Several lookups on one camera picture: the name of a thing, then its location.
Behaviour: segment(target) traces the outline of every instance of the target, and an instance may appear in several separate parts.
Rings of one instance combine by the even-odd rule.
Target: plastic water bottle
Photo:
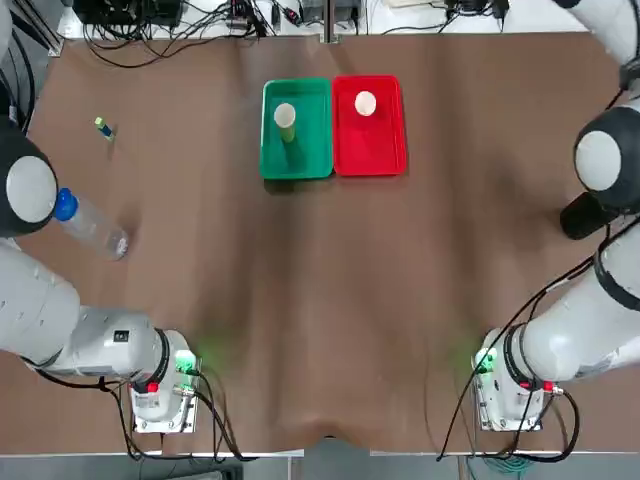
[[[111,259],[119,260],[127,253],[127,233],[90,202],[74,196],[68,188],[62,188],[58,192],[54,215],[69,235],[105,253]]]

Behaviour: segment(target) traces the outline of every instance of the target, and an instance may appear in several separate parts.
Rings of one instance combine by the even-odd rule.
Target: table
[[[263,84],[366,73],[400,81],[408,173],[264,183]],[[133,232],[132,248],[109,263],[56,224],[20,243],[85,304],[140,309],[184,333],[219,377],[243,451],[335,435],[436,452],[487,329],[594,251],[597,238],[569,241],[557,220],[581,191],[575,136],[615,93],[616,73],[586,34],[220,41],[136,70],[68,42],[30,136],[61,185]],[[96,115],[117,130],[113,145]],[[0,453],[124,450],[108,396],[47,384],[9,354],[0,366],[11,412]],[[568,387],[578,450],[640,450],[635,375]],[[471,449],[464,425],[451,452]],[[143,447],[158,449],[156,437]],[[524,437],[523,448],[561,449],[552,416]],[[475,448],[507,440],[479,435]],[[195,435],[165,440],[166,451],[211,448],[204,409]]]

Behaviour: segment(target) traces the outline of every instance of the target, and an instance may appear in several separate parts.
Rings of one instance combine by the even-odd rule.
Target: plastic tray
[[[296,109],[296,136],[280,138],[273,113],[281,103]],[[272,80],[262,97],[260,173],[269,180],[323,178],[333,171],[331,85],[326,78]]]
[[[360,115],[356,95],[376,97],[373,115]],[[390,75],[340,76],[333,81],[334,168],[338,175],[398,175],[407,168],[402,92]]]

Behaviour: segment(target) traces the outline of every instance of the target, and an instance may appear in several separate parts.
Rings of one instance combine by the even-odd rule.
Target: red tray
[[[338,175],[398,175],[407,168],[402,92],[396,77],[340,76],[333,80],[333,163]],[[354,106],[366,90],[376,97],[373,115]]]

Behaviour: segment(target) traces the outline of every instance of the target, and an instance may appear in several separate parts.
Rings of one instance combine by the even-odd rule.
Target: green tray
[[[290,103],[296,109],[296,136],[280,138],[275,109]],[[324,178],[333,171],[331,84],[326,78],[272,80],[262,94],[260,173],[267,180]]]

